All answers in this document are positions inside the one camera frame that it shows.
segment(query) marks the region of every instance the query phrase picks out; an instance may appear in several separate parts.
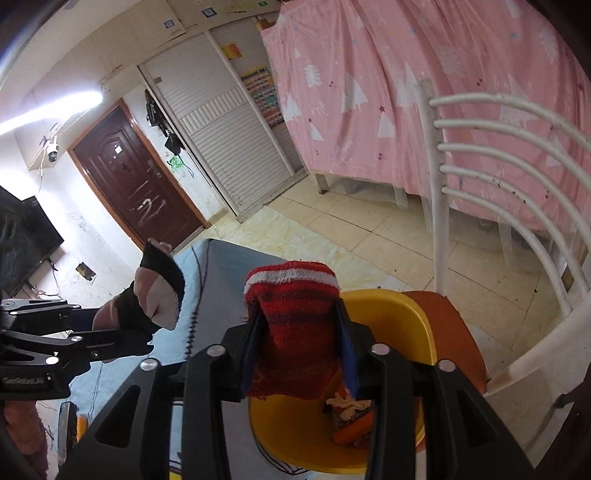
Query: security camera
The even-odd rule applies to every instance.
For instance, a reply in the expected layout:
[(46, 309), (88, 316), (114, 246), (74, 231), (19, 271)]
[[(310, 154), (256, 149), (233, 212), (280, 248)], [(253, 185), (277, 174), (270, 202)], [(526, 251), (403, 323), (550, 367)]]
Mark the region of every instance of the security camera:
[(45, 148), (47, 149), (47, 157), (49, 157), (49, 162), (54, 163), (57, 160), (57, 151), (60, 149), (60, 146), (57, 144), (57, 140), (48, 142)]

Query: cloth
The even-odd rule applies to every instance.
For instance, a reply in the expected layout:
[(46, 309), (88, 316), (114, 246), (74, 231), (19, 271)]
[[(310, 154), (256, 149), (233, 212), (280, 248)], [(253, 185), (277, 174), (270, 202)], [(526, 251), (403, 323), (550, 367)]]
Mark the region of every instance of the cloth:
[[(262, 39), (295, 146), (312, 171), (391, 183), (430, 197), (415, 86), (437, 95), (510, 93), (558, 113), (589, 135), (591, 82), (554, 27), (526, 0), (293, 0)], [(494, 104), (439, 109), (443, 118), (488, 118), (526, 128), (570, 154), (588, 173), (591, 155), (546, 121)], [(507, 150), (527, 159), (591, 221), (585, 189), (545, 152), (507, 135), (448, 130), (447, 141)], [(528, 193), (563, 230), (555, 198), (520, 169), (473, 154), (447, 163), (496, 175)], [(533, 229), (541, 222), (510, 194), (450, 176), (449, 186), (504, 207)], [(496, 220), (462, 200), (452, 207)]]
[(248, 395), (315, 400), (324, 394), (340, 369), (333, 308), (339, 292), (335, 273), (318, 262), (290, 261), (248, 274), (249, 317), (260, 307), (268, 325)]
[(47, 439), (35, 401), (6, 401), (2, 411), (6, 430), (41, 480), (47, 478)]

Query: fluorescent light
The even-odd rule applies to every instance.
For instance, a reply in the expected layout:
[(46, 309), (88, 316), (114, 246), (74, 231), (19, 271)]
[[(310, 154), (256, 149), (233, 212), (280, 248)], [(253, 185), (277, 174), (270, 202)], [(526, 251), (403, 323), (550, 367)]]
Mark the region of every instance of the fluorescent light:
[(94, 108), (102, 101), (103, 96), (99, 92), (73, 93), (1, 123), (0, 135), (44, 118), (59, 118), (66, 121), (75, 113)]

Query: floor tile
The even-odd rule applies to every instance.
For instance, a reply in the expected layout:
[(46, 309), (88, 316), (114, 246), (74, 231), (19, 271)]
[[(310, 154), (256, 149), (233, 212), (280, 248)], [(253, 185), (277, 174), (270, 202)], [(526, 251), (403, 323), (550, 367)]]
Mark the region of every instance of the floor tile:
[(343, 196), (337, 193), (326, 192), (320, 195), (309, 178), (304, 178), (292, 188), (283, 193), (282, 197), (302, 203), (321, 212), (328, 210)]
[[(424, 257), (433, 259), (433, 236), (427, 230), (420, 197), (409, 195), (407, 209), (399, 209), (394, 206), (392, 213), (373, 232)], [(456, 243), (450, 239), (450, 252)]]
[(490, 377), (494, 377), (497, 373), (500, 373), (517, 358), (517, 356), (506, 346), (501, 345), (493, 337), (483, 332), (478, 327), (469, 323), (468, 329), (480, 350), (480, 354), (484, 359)]
[(562, 428), (572, 406), (573, 404), (570, 404), (565, 408), (548, 410), (544, 421), (538, 427), (536, 435), (524, 446), (527, 458), (532, 465), (537, 466), (542, 460)]
[(350, 251), (353, 251), (361, 240), (369, 235), (367, 230), (326, 213), (322, 213), (309, 227), (328, 240)]
[(370, 232), (382, 223), (396, 207), (384, 202), (368, 202), (343, 196), (328, 213)]
[(535, 288), (534, 298), (512, 350), (517, 355), (523, 355), (562, 321), (563, 317), (554, 289), (546, 273), (542, 272)]
[(486, 399), (526, 454), (531, 453), (532, 440), (554, 403), (543, 373), (534, 372)]
[(566, 391), (579, 385), (591, 363), (591, 329), (558, 348), (556, 353), (545, 355), (540, 368)]
[[(525, 310), (453, 270), (448, 273), (448, 298), (464, 321), (510, 349), (525, 319)], [(433, 283), (426, 290), (432, 290)]]
[(433, 277), (431, 260), (373, 233), (353, 253), (417, 290), (422, 290)]
[[(508, 225), (488, 222), (487, 228), (478, 218), (457, 210), (450, 210), (450, 239), (482, 251), (502, 252), (504, 263), (511, 268), (525, 272), (539, 272), (540, 260), (521, 236)], [(505, 238), (506, 251), (503, 250), (501, 232)]]
[(269, 203), (267, 206), (276, 210), (277, 212), (282, 211), (286, 206), (290, 204), (291, 200), (286, 199), (285, 197), (278, 196), (275, 200)]
[(259, 210), (223, 240), (287, 260), (323, 262), (335, 272), (343, 291), (410, 289), (384, 270), (271, 208)]
[(238, 230), (240, 226), (241, 223), (236, 220), (236, 217), (233, 214), (228, 213), (224, 217), (220, 218), (219, 221), (217, 221), (210, 228), (205, 230), (205, 232), (214, 230), (216, 237), (223, 239), (224, 237), (231, 235), (233, 232)]
[(277, 197), (269, 204), (269, 207), (304, 226), (311, 224), (322, 213), (307, 205), (283, 197)]
[(463, 243), (450, 254), (449, 268), (524, 310), (530, 306), (539, 276), (539, 273), (509, 269), (502, 251), (488, 251)]

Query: television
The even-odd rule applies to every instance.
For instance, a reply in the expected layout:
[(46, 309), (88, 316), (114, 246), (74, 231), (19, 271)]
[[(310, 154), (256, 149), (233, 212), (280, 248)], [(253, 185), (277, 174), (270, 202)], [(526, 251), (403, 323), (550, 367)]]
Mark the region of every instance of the television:
[(14, 297), (64, 239), (51, 224), (37, 198), (19, 200), (0, 187), (0, 216), (18, 218), (10, 246), (0, 259), (0, 291)]

